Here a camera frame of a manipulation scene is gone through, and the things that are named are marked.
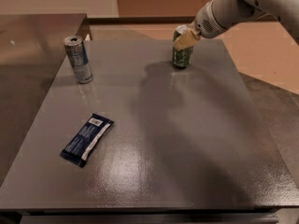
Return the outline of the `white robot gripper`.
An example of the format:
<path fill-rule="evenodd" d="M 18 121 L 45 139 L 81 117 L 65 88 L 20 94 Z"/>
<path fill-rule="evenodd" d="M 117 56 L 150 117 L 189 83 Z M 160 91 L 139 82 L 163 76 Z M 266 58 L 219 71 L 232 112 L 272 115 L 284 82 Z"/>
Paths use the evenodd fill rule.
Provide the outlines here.
<path fill-rule="evenodd" d="M 198 30 L 188 28 L 173 43 L 175 50 L 190 48 L 198 43 L 201 37 L 215 38 L 227 31 L 217 20 L 214 12 L 214 2 L 207 2 L 196 14 L 194 22 Z"/>

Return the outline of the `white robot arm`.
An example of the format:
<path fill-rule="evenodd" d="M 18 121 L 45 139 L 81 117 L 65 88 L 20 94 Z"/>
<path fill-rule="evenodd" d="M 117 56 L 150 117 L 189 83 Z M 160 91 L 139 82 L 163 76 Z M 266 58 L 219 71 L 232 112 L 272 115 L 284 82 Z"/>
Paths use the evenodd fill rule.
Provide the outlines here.
<path fill-rule="evenodd" d="M 299 0 L 211 0 L 174 41 L 174 48 L 189 48 L 201 37 L 214 38 L 241 22 L 254 21 L 265 15 L 275 18 L 299 43 Z"/>

